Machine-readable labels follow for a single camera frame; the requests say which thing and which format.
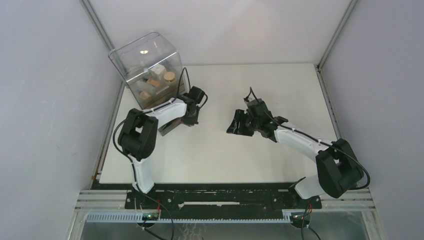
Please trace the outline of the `white cube container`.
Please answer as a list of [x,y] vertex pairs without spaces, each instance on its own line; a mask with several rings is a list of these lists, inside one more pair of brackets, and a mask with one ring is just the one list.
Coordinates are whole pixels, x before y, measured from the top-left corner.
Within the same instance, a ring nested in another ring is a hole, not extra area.
[[166,67],[159,63],[152,66],[149,70],[151,74],[159,80],[161,80],[163,78],[163,75],[167,72]]

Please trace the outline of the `small foundation bottle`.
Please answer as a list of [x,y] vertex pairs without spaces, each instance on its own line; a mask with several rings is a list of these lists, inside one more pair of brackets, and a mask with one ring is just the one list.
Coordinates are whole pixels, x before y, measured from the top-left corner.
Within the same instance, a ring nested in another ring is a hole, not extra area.
[[139,97],[143,101],[149,101],[149,99],[152,98],[151,94],[149,92],[147,92],[147,91],[141,91],[139,93]]

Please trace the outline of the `clear acrylic organizer box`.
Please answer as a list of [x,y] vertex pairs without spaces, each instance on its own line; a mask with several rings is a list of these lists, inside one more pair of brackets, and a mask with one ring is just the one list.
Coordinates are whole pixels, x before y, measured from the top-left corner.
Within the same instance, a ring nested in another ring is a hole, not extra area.
[[[171,97],[188,93],[193,87],[188,71],[183,67],[179,51],[156,31],[113,49],[108,57],[132,93],[138,104],[136,107],[138,110],[154,108]],[[164,65],[167,72],[174,72],[176,79],[173,82],[166,82],[163,77],[158,79],[153,76],[150,68],[156,64]],[[143,78],[160,81],[161,88],[155,88],[143,82]],[[151,99],[149,101],[141,100],[139,97],[141,91],[149,92]],[[159,131],[164,135],[168,130],[161,127]]]

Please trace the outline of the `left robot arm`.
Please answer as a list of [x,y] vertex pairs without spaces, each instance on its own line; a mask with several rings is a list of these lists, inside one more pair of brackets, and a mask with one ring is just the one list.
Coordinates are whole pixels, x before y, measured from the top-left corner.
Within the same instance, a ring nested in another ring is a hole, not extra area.
[[152,192],[155,183],[150,167],[159,129],[169,130],[174,121],[192,127],[197,125],[199,113],[209,97],[201,88],[193,86],[188,93],[177,94],[150,109],[132,108],[112,133],[112,144],[126,157],[133,172],[133,187],[138,191],[137,202],[149,209],[156,203]]

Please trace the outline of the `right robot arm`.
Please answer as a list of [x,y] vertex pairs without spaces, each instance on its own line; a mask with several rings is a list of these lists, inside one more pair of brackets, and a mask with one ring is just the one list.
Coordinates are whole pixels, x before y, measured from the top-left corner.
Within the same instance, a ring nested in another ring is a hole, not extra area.
[[289,203],[302,208],[309,199],[327,194],[339,198],[348,190],[356,190],[357,183],[367,174],[357,160],[350,144],[340,138],[330,141],[311,136],[296,128],[288,119],[273,116],[262,99],[246,102],[247,109],[236,109],[228,134],[262,137],[284,144],[316,164],[317,174],[304,177],[294,184]]

